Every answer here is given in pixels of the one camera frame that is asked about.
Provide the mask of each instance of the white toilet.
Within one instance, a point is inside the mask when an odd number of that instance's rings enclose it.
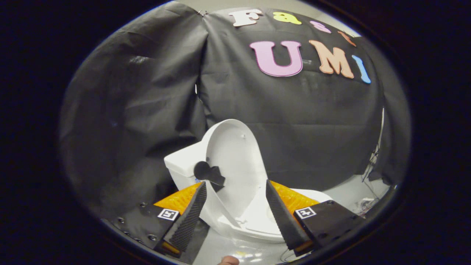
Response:
[[[222,236],[247,240],[284,242],[265,197],[267,173],[257,141],[244,123],[230,119],[212,126],[201,142],[164,158],[179,190],[200,180],[194,167],[200,161],[218,166],[224,188],[217,193],[207,183],[207,199],[200,217]],[[330,200],[315,190],[293,189],[319,202]]]

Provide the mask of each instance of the black cloth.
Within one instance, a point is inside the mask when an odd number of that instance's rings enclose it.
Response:
[[[382,142],[389,148],[378,164],[397,173],[408,146],[396,141],[408,135],[393,127],[407,110],[400,86],[385,90],[380,78],[390,81],[388,66],[377,70],[378,53],[360,41],[354,47],[325,23],[332,33],[320,31],[302,15],[294,14],[301,25],[275,20],[272,13],[283,10],[261,9],[256,24],[234,27],[228,13],[246,9],[202,16],[167,3],[113,33],[80,66],[63,101],[60,151],[77,197],[96,216],[138,220],[133,213],[141,203],[177,190],[163,158],[229,118],[254,133],[269,179],[325,190],[364,172],[385,107]],[[309,40],[342,49],[355,78],[322,73]],[[255,41],[273,41],[279,65],[290,63],[280,42],[300,42],[303,70],[290,77],[263,73],[249,47]],[[361,80],[351,55],[363,60],[371,83]],[[195,238],[207,229],[200,222]]]
[[[277,9],[263,9],[257,23],[234,27],[234,8],[203,17],[209,33],[198,82],[208,127],[238,119],[254,133],[268,178],[291,188],[326,190],[353,174],[362,174],[378,142],[383,88],[368,50],[354,47],[335,29],[331,34],[313,27],[309,17]],[[301,25],[277,21],[273,12],[296,16]],[[345,52],[355,76],[325,74],[309,40],[320,41],[331,52]],[[275,60],[290,64],[281,41],[301,43],[302,71],[274,77],[259,69],[255,41],[272,41]],[[362,58],[371,84],[360,79],[351,55]]]

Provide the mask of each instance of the letter u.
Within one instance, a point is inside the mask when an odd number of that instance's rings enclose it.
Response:
[[[273,55],[272,48],[275,43],[272,41],[258,41],[251,43],[250,48],[255,50],[255,57],[257,63],[262,72],[271,76],[292,76],[301,72],[302,70],[302,58],[299,52],[301,43],[296,41],[282,41],[281,45],[288,48],[288,54],[291,59],[291,63],[287,66],[279,66],[275,62],[275,56]]]

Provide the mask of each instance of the foam letter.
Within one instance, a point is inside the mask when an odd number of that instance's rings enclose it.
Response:
[[[326,28],[323,24],[316,22],[316,21],[310,21],[310,23],[318,30],[327,32],[327,33],[332,33],[328,28]]]
[[[271,76],[292,76],[302,70],[302,58],[299,52],[301,43],[296,41],[282,41],[281,45],[288,48],[291,64],[279,66],[275,62],[272,48],[275,46],[271,41],[258,41],[251,43],[250,48],[255,50],[255,57],[262,72]]]
[[[348,42],[350,42],[351,45],[353,45],[355,47],[357,46],[356,44],[354,44],[352,42],[352,40],[345,33],[341,32],[341,31],[337,31],[337,32],[340,33],[340,35],[342,35]]]
[[[233,16],[235,19],[234,27],[252,25],[252,24],[257,23],[257,21],[250,20],[250,19],[259,19],[258,14],[262,14],[262,11],[258,9],[251,9],[251,10],[242,10],[242,11],[229,13],[229,15]]]
[[[322,73],[333,74],[334,70],[337,74],[342,73],[347,78],[353,78],[353,73],[350,69],[347,58],[345,58],[345,52],[342,49],[334,47],[333,54],[327,49],[327,47],[318,41],[309,41],[309,43],[316,48],[319,58],[321,60],[321,66],[319,69]]]
[[[355,55],[352,55],[352,58],[357,62],[358,68],[360,68],[361,80],[363,80],[363,82],[367,84],[371,84],[371,80],[368,77],[368,74],[366,73],[366,69],[365,69],[365,66],[363,65],[363,61]]]
[[[288,23],[293,23],[296,25],[301,25],[301,21],[299,21],[295,16],[288,14],[288,13],[283,13],[283,12],[273,12],[273,18],[282,21],[282,22],[288,22]]]

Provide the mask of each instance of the toilet bowl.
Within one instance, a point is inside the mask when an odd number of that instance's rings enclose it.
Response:
[[[200,218],[222,236],[250,241],[284,242],[265,197],[267,173],[255,136],[244,123],[229,119],[212,126],[203,139],[164,158],[179,190],[200,182],[194,167],[206,161],[225,177],[217,192],[207,182]],[[293,189],[323,202],[331,198],[315,190]]]

